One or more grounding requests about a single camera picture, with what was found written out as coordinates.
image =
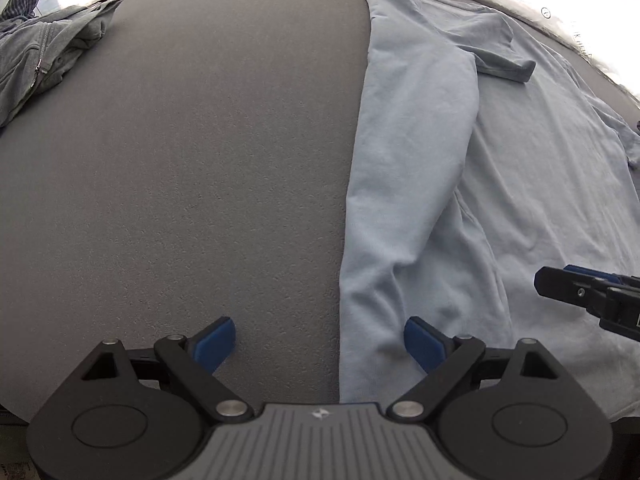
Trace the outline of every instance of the clothing pile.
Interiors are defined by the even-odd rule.
[[[43,17],[38,0],[9,0],[0,14],[0,127],[31,96],[62,81],[78,57],[103,37],[122,0],[71,6]]]
[[[366,0],[368,66],[340,270],[340,397],[383,406],[423,372],[402,328],[539,339],[612,418],[638,409],[640,345],[541,298],[542,266],[640,273],[640,136],[509,16]]]

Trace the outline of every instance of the screw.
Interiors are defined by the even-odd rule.
[[[420,402],[414,400],[401,400],[396,402],[392,408],[392,411],[402,418],[412,418],[414,416],[422,415],[424,406]]]
[[[222,416],[240,416],[244,415],[246,410],[246,403],[237,399],[223,400],[216,406],[216,411]]]

